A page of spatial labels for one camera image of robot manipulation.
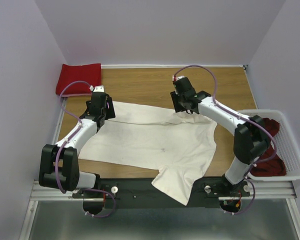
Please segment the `white t-shirt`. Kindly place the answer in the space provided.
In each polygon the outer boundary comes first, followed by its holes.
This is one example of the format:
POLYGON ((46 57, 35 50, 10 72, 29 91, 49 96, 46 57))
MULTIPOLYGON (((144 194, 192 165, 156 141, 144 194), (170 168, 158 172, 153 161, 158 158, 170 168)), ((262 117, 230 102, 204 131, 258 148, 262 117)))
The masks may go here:
POLYGON ((79 157, 157 170, 152 185, 187 205, 196 180, 215 151, 217 123, 200 114, 149 105, 114 102, 115 118, 83 146, 79 157))

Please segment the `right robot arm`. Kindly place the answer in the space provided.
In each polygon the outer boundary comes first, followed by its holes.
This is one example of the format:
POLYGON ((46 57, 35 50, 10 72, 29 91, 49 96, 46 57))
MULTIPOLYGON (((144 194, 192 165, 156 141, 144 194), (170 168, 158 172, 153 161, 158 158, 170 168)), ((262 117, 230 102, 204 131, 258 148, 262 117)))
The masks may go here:
POLYGON ((257 159, 270 148, 273 136, 266 130, 260 116, 241 114, 218 102, 214 94, 196 92, 187 77, 174 76, 172 84, 174 91, 170 95, 177 113, 196 113, 208 117, 233 135, 234 159, 218 184, 224 195, 233 195, 257 159))

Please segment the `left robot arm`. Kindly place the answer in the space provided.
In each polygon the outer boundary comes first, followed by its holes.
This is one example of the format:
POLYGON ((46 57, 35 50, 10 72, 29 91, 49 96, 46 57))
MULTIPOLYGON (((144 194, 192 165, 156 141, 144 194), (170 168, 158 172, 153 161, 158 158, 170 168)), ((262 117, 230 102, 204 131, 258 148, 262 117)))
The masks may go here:
POLYGON ((42 187, 59 189, 62 193, 83 189, 89 197, 94 198, 101 191, 98 176, 79 170, 79 154, 105 121, 116 115, 112 98, 105 92, 93 92, 86 106, 76 126, 65 138, 43 147, 38 182, 42 187))

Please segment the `folded red t-shirt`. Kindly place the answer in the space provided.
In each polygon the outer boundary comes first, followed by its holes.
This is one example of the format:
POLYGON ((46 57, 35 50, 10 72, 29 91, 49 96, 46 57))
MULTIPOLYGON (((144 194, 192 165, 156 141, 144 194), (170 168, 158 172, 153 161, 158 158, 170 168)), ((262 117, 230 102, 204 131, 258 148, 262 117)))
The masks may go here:
POLYGON ((100 86, 102 84, 101 64, 93 63, 74 66, 63 64, 55 88, 55 94, 59 96, 69 84, 77 81, 83 81, 85 83, 75 83, 63 94, 91 93, 90 86, 100 86))

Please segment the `white rear table edge strip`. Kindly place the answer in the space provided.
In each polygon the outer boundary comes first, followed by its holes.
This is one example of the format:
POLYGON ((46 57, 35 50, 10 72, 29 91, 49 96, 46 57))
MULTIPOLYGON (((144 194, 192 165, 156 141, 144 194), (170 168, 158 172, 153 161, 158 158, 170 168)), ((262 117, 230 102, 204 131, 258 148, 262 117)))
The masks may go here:
MULTIPOLYGON (((186 64, 101 64, 102 69, 180 69, 186 64)), ((202 64, 205 68, 245 68, 244 64, 202 64)))

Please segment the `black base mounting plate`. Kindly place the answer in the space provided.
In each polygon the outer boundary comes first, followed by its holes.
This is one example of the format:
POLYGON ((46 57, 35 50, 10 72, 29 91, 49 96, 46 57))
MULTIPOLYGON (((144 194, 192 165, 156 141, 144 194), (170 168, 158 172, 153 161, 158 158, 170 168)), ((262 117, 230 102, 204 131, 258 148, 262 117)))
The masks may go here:
MULTIPOLYGON (((225 194, 218 189, 222 177, 202 177, 194 182, 190 191, 188 208, 222 208, 229 212, 238 212, 241 199, 249 197, 250 189, 246 181, 242 181, 237 189, 225 194)), ((184 208, 180 202, 156 189, 152 178, 97 178, 93 189, 112 193, 116 200, 116 210, 119 209, 167 209, 184 208)), ((83 209, 94 204, 103 204, 103 194, 87 192, 80 188, 73 193, 74 199, 83 200, 83 209)), ((107 210, 112 208, 113 201, 106 197, 107 210)))

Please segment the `white plastic laundry basket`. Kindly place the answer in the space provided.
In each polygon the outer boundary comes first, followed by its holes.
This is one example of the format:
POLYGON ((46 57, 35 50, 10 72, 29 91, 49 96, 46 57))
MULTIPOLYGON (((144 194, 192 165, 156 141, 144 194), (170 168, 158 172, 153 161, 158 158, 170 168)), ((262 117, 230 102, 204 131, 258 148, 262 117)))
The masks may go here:
POLYGON ((284 176, 255 176, 250 172, 248 177, 255 181, 266 182, 300 180, 300 149, 285 115, 273 109, 244 109, 239 112, 250 117, 258 115, 262 118, 269 118, 279 123, 279 131, 274 136, 274 141, 277 146, 276 154, 283 160, 286 169, 284 176))

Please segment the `aluminium rail left side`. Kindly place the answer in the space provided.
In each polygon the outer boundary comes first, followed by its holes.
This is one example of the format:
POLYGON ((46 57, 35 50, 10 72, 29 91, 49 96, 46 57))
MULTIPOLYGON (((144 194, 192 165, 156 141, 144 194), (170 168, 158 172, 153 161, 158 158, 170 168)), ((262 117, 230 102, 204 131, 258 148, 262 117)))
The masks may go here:
POLYGON ((62 126, 62 121, 64 118, 64 111, 62 108, 59 109, 56 121, 54 123, 54 128, 53 128, 53 134, 52 134, 52 138, 50 141, 50 144, 54 144, 58 141, 59 139, 59 135, 60 135, 60 131, 61 131, 61 126, 62 126))

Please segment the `aluminium front frame rail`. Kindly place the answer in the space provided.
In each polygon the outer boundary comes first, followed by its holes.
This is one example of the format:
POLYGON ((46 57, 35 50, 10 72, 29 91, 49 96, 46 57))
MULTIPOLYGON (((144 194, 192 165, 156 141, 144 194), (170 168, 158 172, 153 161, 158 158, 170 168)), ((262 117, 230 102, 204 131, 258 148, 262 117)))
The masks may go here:
POLYGON ((31 201, 71 201, 71 192, 61 193, 59 189, 44 187, 37 180, 33 182, 30 200, 31 201))

